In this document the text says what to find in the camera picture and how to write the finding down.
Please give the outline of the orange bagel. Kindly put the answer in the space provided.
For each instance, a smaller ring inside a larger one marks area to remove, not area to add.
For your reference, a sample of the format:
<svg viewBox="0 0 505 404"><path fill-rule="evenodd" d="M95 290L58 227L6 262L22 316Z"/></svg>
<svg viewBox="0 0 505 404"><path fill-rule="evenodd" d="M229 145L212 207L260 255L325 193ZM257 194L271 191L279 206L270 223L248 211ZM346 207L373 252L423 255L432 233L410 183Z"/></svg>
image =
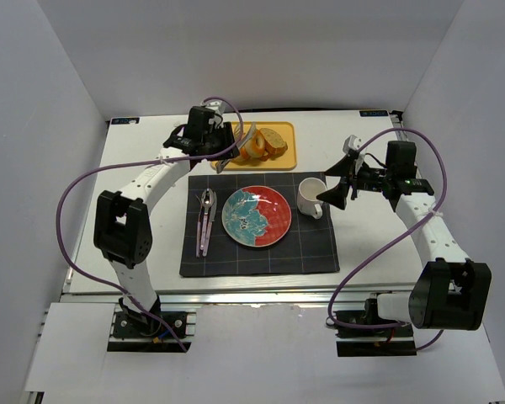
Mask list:
<svg viewBox="0 0 505 404"><path fill-rule="evenodd" d="M245 142L240 149L240 158L242 161L260 159L265 153L265 139L260 130L255 130L252 136Z"/></svg>

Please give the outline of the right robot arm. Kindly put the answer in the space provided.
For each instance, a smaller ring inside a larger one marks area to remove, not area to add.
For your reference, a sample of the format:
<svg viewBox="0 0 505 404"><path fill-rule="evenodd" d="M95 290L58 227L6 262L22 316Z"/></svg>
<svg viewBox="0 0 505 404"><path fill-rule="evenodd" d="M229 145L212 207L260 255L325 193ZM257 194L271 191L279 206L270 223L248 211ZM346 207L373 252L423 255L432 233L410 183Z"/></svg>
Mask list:
<svg viewBox="0 0 505 404"><path fill-rule="evenodd" d="M417 177L416 145L390 141L381 168L365 162L357 136L344 142L343 152L343 158L326 172L339 183L319 194L319 200L345 209L348 199L356 199L361 191L382 194L410 231L423 265L412 291L372 295L365 302L364 319L345 322L345 326L366 329L409 323L420 329L478 329L492 272L486 264L470 259L434 211L433 188L428 180Z"/></svg>

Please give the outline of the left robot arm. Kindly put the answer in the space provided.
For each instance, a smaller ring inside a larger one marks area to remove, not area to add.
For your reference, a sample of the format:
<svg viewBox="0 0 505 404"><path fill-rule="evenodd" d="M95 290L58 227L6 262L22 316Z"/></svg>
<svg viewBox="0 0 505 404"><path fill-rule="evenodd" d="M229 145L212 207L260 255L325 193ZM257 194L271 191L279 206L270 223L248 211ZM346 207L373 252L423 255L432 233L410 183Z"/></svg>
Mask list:
<svg viewBox="0 0 505 404"><path fill-rule="evenodd" d="M156 316L160 310L146 263L153 241L153 208L197 163L238 154L232 125L222 117L225 104L208 98L192 107L187 122L173 129L154 162L126 186L98 196L93 243L116 272L125 290L122 308L133 316Z"/></svg>

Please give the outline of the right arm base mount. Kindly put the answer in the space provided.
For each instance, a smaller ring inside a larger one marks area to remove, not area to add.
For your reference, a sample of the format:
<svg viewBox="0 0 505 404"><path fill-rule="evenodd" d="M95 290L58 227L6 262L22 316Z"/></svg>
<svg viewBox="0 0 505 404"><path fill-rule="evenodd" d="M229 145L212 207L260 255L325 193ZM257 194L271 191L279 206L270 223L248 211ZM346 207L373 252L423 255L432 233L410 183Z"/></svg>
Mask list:
<svg viewBox="0 0 505 404"><path fill-rule="evenodd" d="M335 328L339 358L401 357L417 354L410 325L380 330L353 329L339 325Z"/></svg>

